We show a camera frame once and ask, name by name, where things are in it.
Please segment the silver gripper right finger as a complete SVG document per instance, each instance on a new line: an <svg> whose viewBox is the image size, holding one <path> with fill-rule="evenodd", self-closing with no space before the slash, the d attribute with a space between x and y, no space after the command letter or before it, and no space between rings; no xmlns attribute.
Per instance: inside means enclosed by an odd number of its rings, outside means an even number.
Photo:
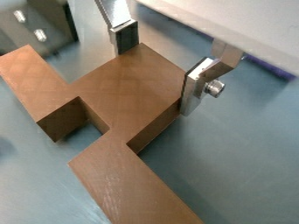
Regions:
<svg viewBox="0 0 299 224"><path fill-rule="evenodd" d="M219 81L219 77L238 66L243 51L214 39L211 55L214 58L204 57L184 75L180 101L180 113L184 116L198 108L204 95L214 98L220 96L226 84Z"/></svg>

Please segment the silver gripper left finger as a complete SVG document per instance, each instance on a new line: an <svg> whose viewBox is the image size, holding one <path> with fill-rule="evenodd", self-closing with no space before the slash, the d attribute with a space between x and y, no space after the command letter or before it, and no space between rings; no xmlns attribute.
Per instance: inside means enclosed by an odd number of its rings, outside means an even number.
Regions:
<svg viewBox="0 0 299 224"><path fill-rule="evenodd" d="M95 0L95 3L107 22L116 55L123 54L139 44L138 22L131 18L127 0Z"/></svg>

